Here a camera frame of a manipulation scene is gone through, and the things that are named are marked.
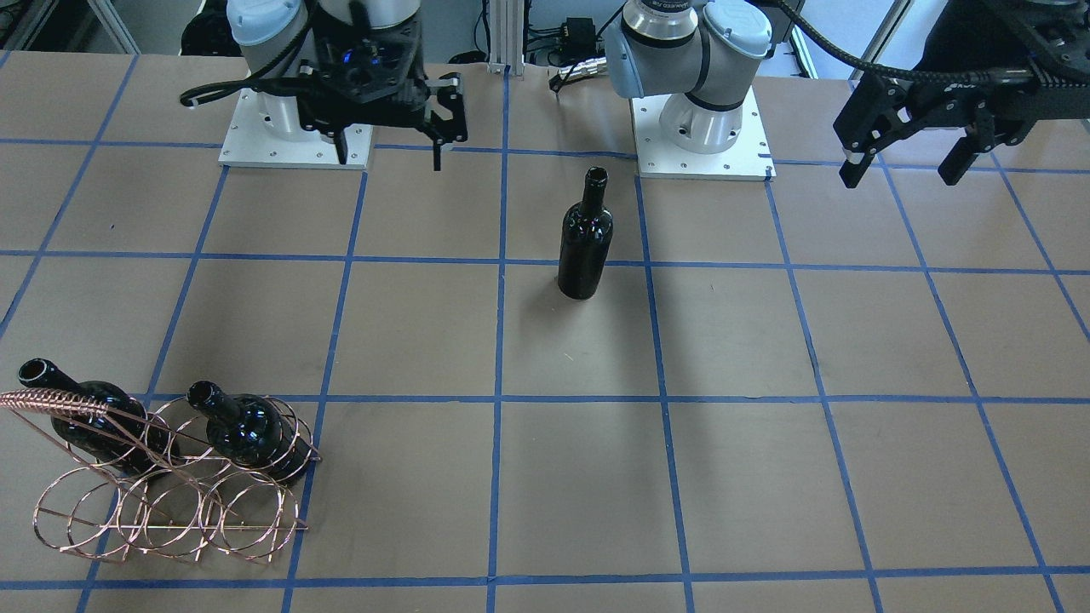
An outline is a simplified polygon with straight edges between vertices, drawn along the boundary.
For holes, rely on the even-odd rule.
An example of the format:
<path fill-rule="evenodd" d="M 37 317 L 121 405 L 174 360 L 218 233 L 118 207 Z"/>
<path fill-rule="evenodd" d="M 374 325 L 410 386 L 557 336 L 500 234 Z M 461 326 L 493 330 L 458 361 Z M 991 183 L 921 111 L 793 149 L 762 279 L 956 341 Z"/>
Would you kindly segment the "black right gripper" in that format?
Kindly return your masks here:
<path fill-rule="evenodd" d="M 433 143 L 433 171 L 441 171 L 444 144 L 468 139 L 464 82 L 458 72 L 427 77 L 421 23 L 365 31 L 316 22 L 313 34 L 311 71 L 296 79 L 301 127 L 335 140 L 339 164 L 349 159 L 350 125 L 416 129 Z"/>

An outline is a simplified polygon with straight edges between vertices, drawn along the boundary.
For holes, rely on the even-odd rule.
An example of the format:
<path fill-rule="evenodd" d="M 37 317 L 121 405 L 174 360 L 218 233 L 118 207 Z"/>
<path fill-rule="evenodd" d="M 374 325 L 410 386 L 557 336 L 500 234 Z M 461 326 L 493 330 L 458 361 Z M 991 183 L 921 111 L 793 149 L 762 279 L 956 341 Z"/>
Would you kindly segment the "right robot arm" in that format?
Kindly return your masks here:
<path fill-rule="evenodd" d="M 374 128 L 429 139 L 433 166 L 467 142 L 464 81 L 429 79 L 417 1 L 230 1 L 249 77 L 226 132 L 228 167 L 370 167 Z"/>

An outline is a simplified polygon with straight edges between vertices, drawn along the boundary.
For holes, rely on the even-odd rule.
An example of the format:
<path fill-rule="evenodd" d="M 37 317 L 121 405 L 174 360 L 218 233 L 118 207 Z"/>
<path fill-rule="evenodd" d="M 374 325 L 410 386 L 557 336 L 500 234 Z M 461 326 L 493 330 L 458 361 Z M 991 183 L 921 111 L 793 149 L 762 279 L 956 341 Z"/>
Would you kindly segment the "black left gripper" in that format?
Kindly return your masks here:
<path fill-rule="evenodd" d="M 1085 117 L 1086 1 L 949 1 L 909 73 L 865 70 L 834 120 L 841 185 L 859 187 L 877 152 L 923 129 L 965 129 L 938 164 L 957 187 L 980 154 L 1036 122 Z"/>

